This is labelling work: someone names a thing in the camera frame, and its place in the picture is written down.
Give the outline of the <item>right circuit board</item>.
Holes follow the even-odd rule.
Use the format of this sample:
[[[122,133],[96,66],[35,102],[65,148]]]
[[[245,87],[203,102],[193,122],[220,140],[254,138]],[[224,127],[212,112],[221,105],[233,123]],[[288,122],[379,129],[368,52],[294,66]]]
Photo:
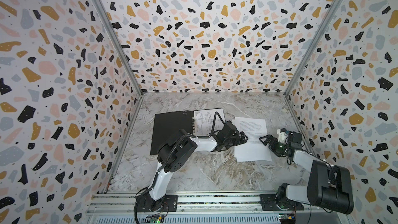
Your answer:
[[[296,224],[296,217],[294,215],[279,214],[279,221],[281,224]]]

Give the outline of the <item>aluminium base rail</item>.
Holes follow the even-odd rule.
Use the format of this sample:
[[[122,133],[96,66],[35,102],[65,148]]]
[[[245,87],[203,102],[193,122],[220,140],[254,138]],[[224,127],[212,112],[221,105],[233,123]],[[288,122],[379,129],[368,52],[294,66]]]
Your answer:
[[[263,211],[256,192],[172,192],[177,195],[176,212],[135,213],[135,194],[114,192],[95,195],[87,211],[87,224],[144,224],[151,215],[164,216],[164,224],[280,224],[279,214],[294,215],[296,224],[353,224],[345,214],[304,205],[303,211]]]

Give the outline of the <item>white text paper sheet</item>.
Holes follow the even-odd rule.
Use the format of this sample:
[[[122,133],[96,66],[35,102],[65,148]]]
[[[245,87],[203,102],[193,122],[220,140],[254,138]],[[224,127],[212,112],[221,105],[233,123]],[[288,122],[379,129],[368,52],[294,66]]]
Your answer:
[[[235,146],[234,154],[237,162],[269,161],[272,162],[271,152],[260,138],[267,135],[266,121],[236,117],[235,123],[239,131],[243,131],[248,137],[245,144]]]

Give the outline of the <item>aluminium corner post right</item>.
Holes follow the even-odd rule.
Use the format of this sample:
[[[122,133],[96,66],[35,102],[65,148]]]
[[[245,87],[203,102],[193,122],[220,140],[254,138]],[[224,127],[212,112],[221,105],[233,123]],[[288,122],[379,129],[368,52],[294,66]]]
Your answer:
[[[322,20],[319,29],[317,30],[317,32],[314,35],[314,38],[312,39],[312,41],[309,43],[309,47],[306,50],[303,59],[301,60],[301,62],[299,63],[299,65],[297,66],[297,69],[295,71],[295,73],[293,74],[293,78],[291,79],[285,93],[284,96],[286,99],[288,99],[288,95],[292,92],[293,87],[295,85],[295,83],[298,81],[300,74],[302,73],[302,71],[304,70],[305,65],[308,63],[308,61],[310,60],[315,48],[317,47],[318,43],[320,42],[322,36],[325,34],[325,32],[328,29],[329,24],[331,23],[331,21],[333,20],[333,17],[336,13],[336,11],[338,10],[341,2],[343,0],[333,0],[333,2],[331,3],[331,6],[328,10],[328,12],[325,15],[325,18]]]

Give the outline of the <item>aluminium corner post left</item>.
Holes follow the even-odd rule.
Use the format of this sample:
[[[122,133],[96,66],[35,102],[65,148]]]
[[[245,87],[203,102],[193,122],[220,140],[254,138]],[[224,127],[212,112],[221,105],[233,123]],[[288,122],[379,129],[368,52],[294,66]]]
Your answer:
[[[127,75],[129,76],[130,80],[132,81],[134,91],[137,93],[137,95],[140,98],[143,97],[143,92],[138,85],[138,82],[135,78],[132,68],[126,58],[125,53],[123,52],[120,41],[114,31],[111,21],[109,20],[107,14],[106,14],[105,8],[104,8],[101,0],[92,0],[92,3],[97,10],[98,16],[101,19],[106,32],[109,35],[109,39],[111,40],[112,44],[114,45],[114,47],[117,51],[117,54],[119,55],[119,58],[121,59],[122,65],[124,66]]]

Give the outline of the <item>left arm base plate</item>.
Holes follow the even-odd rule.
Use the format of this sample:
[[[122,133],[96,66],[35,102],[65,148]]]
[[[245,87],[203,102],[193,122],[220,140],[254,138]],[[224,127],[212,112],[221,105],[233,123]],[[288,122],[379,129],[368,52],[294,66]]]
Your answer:
[[[165,195],[159,200],[153,200],[150,194],[138,196],[134,210],[137,213],[149,212],[176,212],[177,211],[178,196]]]

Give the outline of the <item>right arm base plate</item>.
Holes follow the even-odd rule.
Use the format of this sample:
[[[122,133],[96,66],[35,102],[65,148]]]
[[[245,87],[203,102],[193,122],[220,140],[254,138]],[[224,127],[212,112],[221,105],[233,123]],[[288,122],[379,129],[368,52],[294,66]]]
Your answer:
[[[303,204],[291,200],[277,201],[277,193],[261,194],[260,205],[263,211],[303,211]]]

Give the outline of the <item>left green circuit board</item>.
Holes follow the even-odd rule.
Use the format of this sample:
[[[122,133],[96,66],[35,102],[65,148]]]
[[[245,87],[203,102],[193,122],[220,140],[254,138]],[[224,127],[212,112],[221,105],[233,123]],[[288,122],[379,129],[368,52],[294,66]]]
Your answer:
[[[144,224],[163,224],[164,216],[162,215],[151,215],[144,219]]]

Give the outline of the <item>white drawing paper sheet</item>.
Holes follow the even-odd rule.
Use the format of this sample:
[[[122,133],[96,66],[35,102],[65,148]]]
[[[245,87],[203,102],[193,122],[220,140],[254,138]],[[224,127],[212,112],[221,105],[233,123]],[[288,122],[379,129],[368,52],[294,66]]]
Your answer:
[[[210,135],[216,112],[220,115],[222,121],[219,117],[216,118],[214,131],[221,130],[223,128],[223,121],[225,121],[223,108],[194,111],[194,135]]]

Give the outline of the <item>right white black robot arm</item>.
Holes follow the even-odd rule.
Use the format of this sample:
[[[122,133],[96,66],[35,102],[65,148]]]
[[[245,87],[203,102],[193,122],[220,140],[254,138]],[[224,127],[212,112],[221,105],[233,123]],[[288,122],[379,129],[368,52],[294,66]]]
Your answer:
[[[304,205],[325,209],[327,212],[351,214],[354,208],[350,172],[333,166],[304,150],[305,139],[300,131],[277,131],[278,137],[266,135],[259,141],[277,157],[287,159],[309,172],[306,186],[283,183],[273,202],[281,210],[302,210]]]

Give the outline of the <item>aluminium corner post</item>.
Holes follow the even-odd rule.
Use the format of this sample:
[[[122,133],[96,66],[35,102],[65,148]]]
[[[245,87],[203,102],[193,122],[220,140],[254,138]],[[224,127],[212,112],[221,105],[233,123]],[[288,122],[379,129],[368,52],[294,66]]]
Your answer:
[[[328,29],[329,24],[331,23],[331,21],[333,20],[333,17],[336,13],[336,11],[338,10],[341,2],[343,0],[333,0],[333,2],[331,3],[331,6],[328,10],[328,12],[325,15],[325,18],[322,20],[319,29],[317,30],[317,32],[314,35],[314,38],[312,39],[312,41],[309,43],[309,47],[306,50],[303,59],[301,60],[301,62],[299,63],[299,65],[297,66],[297,69],[295,71],[295,73],[293,74],[293,78],[291,79],[285,93],[284,96],[286,99],[288,99],[288,95],[292,92],[293,87],[295,85],[295,83],[298,81],[300,74],[302,73],[302,71],[304,70],[305,65],[308,63],[308,61],[310,60],[315,48],[317,47],[318,43],[320,42],[322,36],[325,34],[325,32]]]
[[[134,91],[137,93],[137,95],[140,98],[143,97],[143,92],[138,85],[138,82],[135,78],[132,68],[126,58],[125,53],[123,52],[120,41],[114,31],[111,21],[109,20],[107,14],[106,14],[105,8],[104,8],[101,0],[92,0],[92,3],[97,10],[98,16],[101,19],[106,32],[109,35],[109,39],[111,40],[112,44],[114,45],[114,47],[117,51],[117,54],[119,55],[119,58],[121,59],[122,65],[124,66],[127,75],[129,76],[130,80],[132,81]]]

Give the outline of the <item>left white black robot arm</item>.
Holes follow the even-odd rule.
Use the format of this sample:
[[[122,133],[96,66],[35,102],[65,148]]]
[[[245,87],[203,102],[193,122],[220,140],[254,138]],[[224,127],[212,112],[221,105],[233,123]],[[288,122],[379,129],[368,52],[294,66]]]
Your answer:
[[[136,196],[135,208],[139,212],[154,212],[166,202],[167,187],[173,174],[181,169],[194,152],[221,152],[246,144],[248,136],[238,131],[232,121],[223,123],[220,130],[212,129],[208,136],[196,136],[178,130],[158,150],[158,165],[152,182]]]

